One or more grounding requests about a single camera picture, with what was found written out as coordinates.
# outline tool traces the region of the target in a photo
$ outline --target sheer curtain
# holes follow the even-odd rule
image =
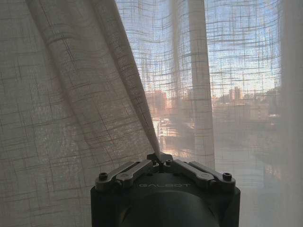
[[[0,226],[91,226],[100,171],[159,150],[114,1],[0,3]]]
[[[0,226],[89,227],[100,171],[231,172],[241,227],[303,223],[301,0],[0,2]]]
[[[301,226],[301,1],[116,2],[159,130],[160,148],[181,159],[195,159],[195,152],[201,155],[200,148],[168,144],[175,131],[182,131],[169,120],[178,117],[180,124],[191,120],[188,105],[180,103],[187,101],[196,85],[207,91],[210,83],[215,168],[233,173],[241,189],[240,226]],[[197,62],[207,60],[206,50],[209,81],[206,70],[196,70]],[[193,80],[196,75],[201,84]],[[163,108],[160,92],[167,103],[175,104]],[[189,109],[199,112],[192,104]],[[192,123],[201,124],[194,118]],[[190,141],[196,143],[197,137],[192,137]]]
[[[214,167],[204,2],[116,2],[161,150]]]

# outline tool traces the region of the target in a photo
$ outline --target white curtain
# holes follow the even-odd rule
[[[1,227],[89,227],[96,176],[159,149],[114,1],[2,1],[0,97]]]
[[[214,168],[204,2],[116,2],[161,150]]]
[[[241,227],[303,223],[301,0],[0,1],[0,227],[89,227],[99,172],[231,172]]]

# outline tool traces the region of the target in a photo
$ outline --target curtain fabric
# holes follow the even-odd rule
[[[99,172],[159,151],[114,1],[2,1],[0,81],[0,226],[91,226]]]
[[[301,0],[0,1],[0,226],[89,227],[98,173],[161,150],[232,173],[241,227],[301,227],[302,16]]]
[[[214,168],[204,1],[116,2],[161,150]]]

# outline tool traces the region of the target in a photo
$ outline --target building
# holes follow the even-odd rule
[[[145,92],[148,107],[152,116],[158,116],[163,113],[167,106],[166,93],[160,90]]]
[[[230,89],[229,97],[230,97],[230,100],[243,99],[243,92],[242,92],[241,88],[235,87],[234,89]]]

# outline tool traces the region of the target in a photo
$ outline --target curtain fold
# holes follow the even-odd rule
[[[91,226],[99,172],[159,151],[115,2],[0,11],[0,226]]]
[[[214,168],[204,1],[116,2],[161,150]]]

